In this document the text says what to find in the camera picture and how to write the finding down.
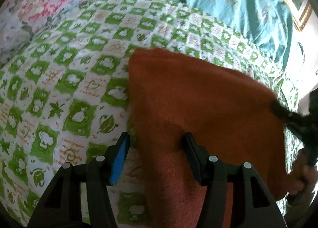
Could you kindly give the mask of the person's right hand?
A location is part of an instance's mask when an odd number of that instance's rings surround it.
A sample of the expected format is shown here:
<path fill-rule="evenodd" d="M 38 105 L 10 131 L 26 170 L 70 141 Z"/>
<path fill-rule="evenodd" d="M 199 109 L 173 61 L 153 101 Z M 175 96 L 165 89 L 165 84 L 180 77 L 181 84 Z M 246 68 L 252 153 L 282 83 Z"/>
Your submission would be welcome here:
<path fill-rule="evenodd" d="M 312 200 L 317 183 L 317 168 L 308 163 L 308 154 L 304 149 L 298 152 L 288 174 L 287 192 L 295 196 L 292 204 L 304 204 Z"/>

